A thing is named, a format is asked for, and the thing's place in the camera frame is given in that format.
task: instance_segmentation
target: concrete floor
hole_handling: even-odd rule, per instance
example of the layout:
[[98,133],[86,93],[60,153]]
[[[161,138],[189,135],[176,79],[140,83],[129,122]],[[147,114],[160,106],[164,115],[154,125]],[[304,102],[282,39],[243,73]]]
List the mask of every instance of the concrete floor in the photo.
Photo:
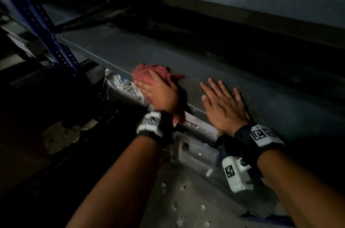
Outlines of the concrete floor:
[[246,209],[189,169],[163,162],[156,179],[140,228],[280,227],[242,221]]

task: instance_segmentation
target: metal bracket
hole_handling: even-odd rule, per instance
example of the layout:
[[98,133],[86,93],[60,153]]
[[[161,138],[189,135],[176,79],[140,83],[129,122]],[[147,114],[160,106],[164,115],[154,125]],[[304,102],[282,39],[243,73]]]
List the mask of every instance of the metal bracket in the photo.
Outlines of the metal bracket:
[[42,41],[59,64],[70,70],[74,76],[78,76],[88,86],[91,82],[85,73],[80,69],[80,65],[73,56],[71,50],[61,44],[56,38],[54,23],[50,20],[41,4],[33,3],[31,0],[9,0],[27,22],[32,33]]

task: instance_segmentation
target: pink rag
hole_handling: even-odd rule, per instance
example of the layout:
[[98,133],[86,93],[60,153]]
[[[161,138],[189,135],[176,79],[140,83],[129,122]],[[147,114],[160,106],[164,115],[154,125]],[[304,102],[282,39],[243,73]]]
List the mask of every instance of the pink rag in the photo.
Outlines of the pink rag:
[[[145,65],[145,64],[138,64],[135,69],[132,71],[132,78],[133,81],[141,81],[147,84],[154,85],[155,82],[149,73],[149,70],[153,70],[158,73],[166,82],[178,81],[179,79],[183,78],[182,74],[171,74],[169,72],[168,67],[163,67],[161,65]],[[144,95],[145,98],[152,104],[151,98]],[[175,125],[178,121],[184,122],[184,112],[183,114],[174,114],[172,123]]]

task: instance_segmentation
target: hand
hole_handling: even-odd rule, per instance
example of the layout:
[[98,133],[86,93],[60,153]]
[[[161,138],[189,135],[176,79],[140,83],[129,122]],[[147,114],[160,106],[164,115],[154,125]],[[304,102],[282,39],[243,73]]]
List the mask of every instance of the hand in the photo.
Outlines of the hand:
[[212,88],[200,83],[206,93],[201,97],[206,115],[215,128],[234,137],[238,129],[250,124],[241,94],[234,88],[234,99],[222,81],[219,86],[211,78],[208,81]]
[[180,98],[178,87],[173,82],[165,81],[153,70],[149,70],[155,84],[134,81],[140,91],[152,100],[153,107],[157,110],[165,110],[170,114],[176,113],[179,108]]

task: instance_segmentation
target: forearm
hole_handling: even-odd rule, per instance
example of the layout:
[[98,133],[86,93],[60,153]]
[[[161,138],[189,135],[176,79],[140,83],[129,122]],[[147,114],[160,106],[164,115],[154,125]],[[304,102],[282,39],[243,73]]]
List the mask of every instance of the forearm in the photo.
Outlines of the forearm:
[[153,139],[137,137],[89,193],[67,227],[139,226],[161,151]]
[[343,196],[310,171],[276,150],[264,152],[257,165],[297,227],[345,227]]

